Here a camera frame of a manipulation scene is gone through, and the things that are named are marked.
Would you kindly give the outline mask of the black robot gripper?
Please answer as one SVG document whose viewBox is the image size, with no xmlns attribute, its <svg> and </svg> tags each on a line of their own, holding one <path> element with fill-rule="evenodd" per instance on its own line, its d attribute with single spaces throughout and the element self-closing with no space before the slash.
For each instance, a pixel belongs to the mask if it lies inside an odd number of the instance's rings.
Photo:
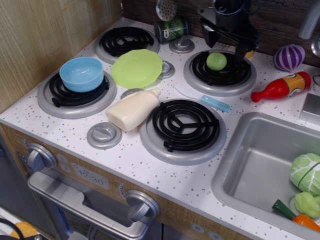
<svg viewBox="0 0 320 240">
<path fill-rule="evenodd" d="M 206 44 L 213 48 L 221 36 L 238 45 L 235 62 L 242 62 L 248 52 L 259 47 L 260 33 L 250 22 L 250 0 L 214 0 L 211 7 L 201 7 L 197 11 Z"/>
</svg>

